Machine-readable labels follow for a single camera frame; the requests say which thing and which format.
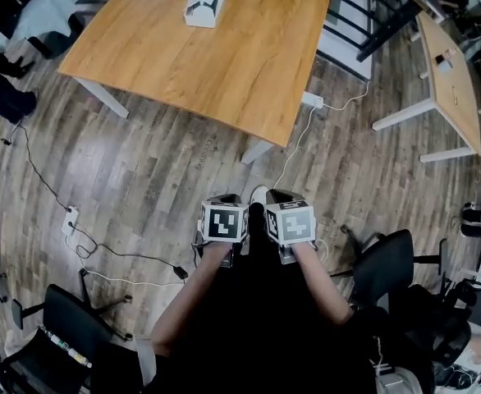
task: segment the tissue box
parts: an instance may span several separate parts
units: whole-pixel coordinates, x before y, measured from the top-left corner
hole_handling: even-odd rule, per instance
[[[184,20],[188,26],[214,28],[224,0],[188,0]]]
[[[304,200],[267,204],[268,236],[279,245],[315,241],[314,208]]]

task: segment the hand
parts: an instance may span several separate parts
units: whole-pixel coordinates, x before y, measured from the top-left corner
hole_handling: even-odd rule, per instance
[[[221,262],[226,258],[227,253],[231,251],[232,246],[231,242],[212,242],[206,245],[200,263],[220,267]]]
[[[297,242],[295,244],[291,244],[290,247],[295,256],[308,255],[308,253],[311,254],[312,252],[315,254],[315,250],[312,248],[312,245],[310,245],[309,242]]]

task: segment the table leg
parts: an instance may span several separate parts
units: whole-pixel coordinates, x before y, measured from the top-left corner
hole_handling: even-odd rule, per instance
[[[100,99],[108,107],[110,107],[114,112],[116,112],[120,117],[127,118],[127,111],[120,103],[105,90],[100,83],[93,82],[91,80],[81,79],[80,77],[75,77],[78,82],[84,86],[91,94]]]
[[[420,34],[419,32],[416,32],[415,34],[413,34],[413,35],[410,37],[410,41],[415,42],[415,41],[417,41],[419,38],[421,38],[421,34]]]
[[[40,41],[35,36],[31,36],[27,39],[30,44],[35,47],[40,53],[44,56],[44,58],[49,59],[53,56],[53,52],[45,45],[42,41]]]
[[[444,152],[436,152],[431,154],[424,154],[419,156],[419,161],[422,163],[442,161],[445,159],[460,158],[462,156],[470,156],[476,154],[471,148],[459,148],[453,150],[445,150]]]
[[[252,144],[250,148],[245,151],[240,161],[248,165],[260,155],[270,150],[272,147],[273,144],[267,142],[266,140],[259,140],[255,144]]]
[[[372,128],[376,131],[381,130],[389,126],[393,126],[398,122],[408,120],[409,118],[415,117],[423,112],[427,112],[435,107],[436,105],[434,101],[428,98],[424,101],[415,103],[411,107],[401,109],[399,112],[390,114],[388,117],[385,117],[382,120],[376,121],[374,124],[372,124]]]

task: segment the chair armrest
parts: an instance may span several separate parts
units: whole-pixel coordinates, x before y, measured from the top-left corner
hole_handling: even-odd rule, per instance
[[[14,324],[20,329],[24,329],[24,318],[29,317],[32,314],[37,313],[41,309],[44,308],[44,303],[31,306],[28,309],[24,309],[23,306],[21,306],[21,303],[18,302],[18,300],[13,299],[11,303],[11,312],[12,312],[12,319],[14,321]]]

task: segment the wooden floor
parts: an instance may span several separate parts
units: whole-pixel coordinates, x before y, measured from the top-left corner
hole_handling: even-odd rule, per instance
[[[74,80],[58,75],[60,60],[45,61],[28,44],[8,53],[11,59],[22,54],[37,62],[28,77],[13,82],[19,89],[40,92],[37,112],[25,122],[33,161],[60,200],[80,210],[80,227],[121,253],[157,255],[190,273],[200,202],[227,192],[248,201],[256,186],[273,186],[308,121],[309,109],[302,108],[288,148],[272,149],[248,166],[239,162],[246,142],[239,131],[114,92],[130,111],[124,120]],[[344,112],[324,108],[314,113],[279,186],[313,204],[318,237],[329,247],[324,260],[329,271],[352,261],[339,231],[342,224],[364,239],[375,231],[408,228],[417,254],[436,254],[438,242],[447,237],[454,270],[474,268],[480,243],[459,235],[455,216],[463,203],[479,196],[479,160],[418,161],[420,154],[462,145],[436,112],[372,131],[373,121],[428,95],[428,85],[417,76],[425,69],[419,42],[409,45],[399,35],[375,60],[368,96]],[[325,103],[340,107],[365,88],[331,63],[315,60],[308,90],[322,95]],[[0,135],[11,130],[0,117]],[[80,262],[65,245],[64,216],[32,171],[25,137],[17,131],[12,146],[0,143],[0,271],[8,274],[9,296],[25,306],[41,302],[50,283],[80,294]],[[85,238],[81,242],[88,246]],[[85,262],[109,277],[177,282],[169,267],[146,259],[122,259],[102,250]],[[437,269],[418,266],[415,280],[435,290]],[[97,305],[126,293],[134,296],[132,305],[123,305],[107,319],[135,334],[149,332],[180,290],[110,284],[91,276],[87,282]],[[341,289],[348,294],[351,279],[341,282]],[[0,344],[14,328],[10,309],[10,303],[0,305]],[[37,316],[27,325],[25,333],[39,320]]]

